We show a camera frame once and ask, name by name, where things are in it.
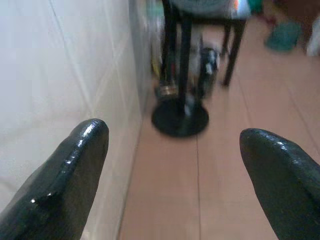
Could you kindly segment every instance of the floor tile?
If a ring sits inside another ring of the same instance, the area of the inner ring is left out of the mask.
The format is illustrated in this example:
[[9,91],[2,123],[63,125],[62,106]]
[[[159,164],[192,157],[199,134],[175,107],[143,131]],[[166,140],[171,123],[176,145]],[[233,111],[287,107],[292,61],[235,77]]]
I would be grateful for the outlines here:
[[198,203],[129,197],[119,239],[198,240]]

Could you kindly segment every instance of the wall tile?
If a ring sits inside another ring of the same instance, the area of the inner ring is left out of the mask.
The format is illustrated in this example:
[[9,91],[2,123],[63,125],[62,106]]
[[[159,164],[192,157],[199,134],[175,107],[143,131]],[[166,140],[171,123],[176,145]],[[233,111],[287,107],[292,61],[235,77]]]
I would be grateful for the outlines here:
[[114,55],[121,51],[121,45],[130,31],[128,0],[103,0],[105,12],[110,26],[110,36],[114,47]]
[[89,101],[95,97],[113,53],[103,0],[51,0],[74,67]]
[[16,191],[88,108],[49,2],[3,2],[0,22],[0,178]]
[[94,107],[94,117],[102,119],[109,128],[108,154],[118,151],[120,137],[123,134],[126,123],[126,109],[119,86],[119,78],[114,69],[110,75],[103,78],[103,89]]
[[126,110],[129,111],[131,102],[138,94],[136,62],[134,59],[131,37],[128,38],[119,58],[116,62],[120,87],[124,98]]

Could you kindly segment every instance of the black stool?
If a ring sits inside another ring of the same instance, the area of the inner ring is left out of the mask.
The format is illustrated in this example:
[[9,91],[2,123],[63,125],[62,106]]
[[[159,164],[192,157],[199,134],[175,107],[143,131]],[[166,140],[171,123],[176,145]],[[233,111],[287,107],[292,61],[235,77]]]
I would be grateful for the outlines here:
[[179,11],[168,0],[162,0],[165,17],[165,40],[162,53],[160,84],[167,84],[175,78],[177,23],[181,23],[180,73],[178,77],[178,98],[159,103],[152,114],[154,126],[173,137],[196,135],[205,129],[209,122],[208,112],[200,101],[186,97],[192,24],[223,25],[225,34],[222,55],[227,52],[231,28],[234,27],[234,40],[223,85],[228,86],[232,76],[246,20],[202,18],[185,11]]

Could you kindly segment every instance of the black pole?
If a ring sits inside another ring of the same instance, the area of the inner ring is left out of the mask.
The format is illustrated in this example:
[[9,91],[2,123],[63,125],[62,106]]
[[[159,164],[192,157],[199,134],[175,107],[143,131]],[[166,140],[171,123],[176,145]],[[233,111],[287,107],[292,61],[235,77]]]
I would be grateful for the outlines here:
[[191,42],[192,22],[188,16],[183,15],[181,18],[181,50],[180,50],[180,71],[178,83],[178,112],[185,114],[185,103],[189,72],[189,54]]

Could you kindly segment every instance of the black metal stand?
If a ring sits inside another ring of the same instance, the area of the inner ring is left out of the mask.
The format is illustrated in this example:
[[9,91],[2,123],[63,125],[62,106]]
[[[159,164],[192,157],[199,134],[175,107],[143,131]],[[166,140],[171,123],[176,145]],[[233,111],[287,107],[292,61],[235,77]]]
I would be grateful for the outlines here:
[[[172,18],[172,22],[176,23],[175,9]],[[191,26],[191,19],[183,15],[178,98],[160,102],[152,114],[153,125],[162,133],[173,137],[196,135],[204,130],[209,122],[208,112],[202,107],[201,102],[196,102],[194,98],[187,99]]]

